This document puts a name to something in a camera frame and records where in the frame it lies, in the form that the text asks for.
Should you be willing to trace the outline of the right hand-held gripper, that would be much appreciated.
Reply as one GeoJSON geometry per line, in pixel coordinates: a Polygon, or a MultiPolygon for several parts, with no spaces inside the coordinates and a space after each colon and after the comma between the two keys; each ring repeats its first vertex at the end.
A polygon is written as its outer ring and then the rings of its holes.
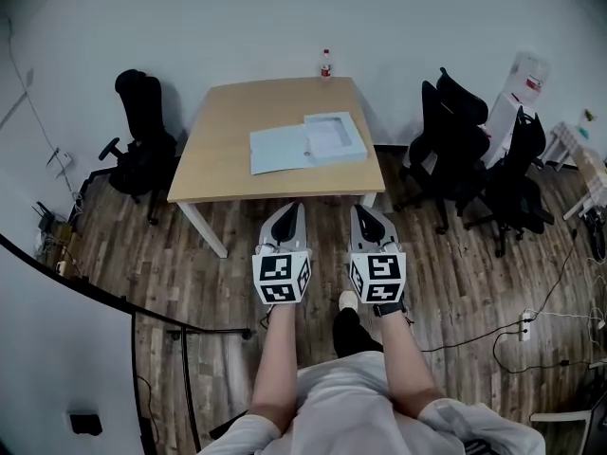
{"type": "Polygon", "coordinates": [[[362,303],[401,301],[406,253],[399,249],[395,225],[382,213],[356,204],[350,209],[349,278],[362,303]]]}

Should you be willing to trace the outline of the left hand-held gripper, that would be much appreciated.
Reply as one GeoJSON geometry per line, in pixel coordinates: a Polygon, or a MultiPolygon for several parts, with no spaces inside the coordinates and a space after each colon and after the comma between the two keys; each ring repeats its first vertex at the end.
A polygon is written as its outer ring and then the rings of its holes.
{"type": "Polygon", "coordinates": [[[299,303],[311,278],[305,209],[291,202],[262,225],[252,255],[253,282],[263,304],[299,303]]]}

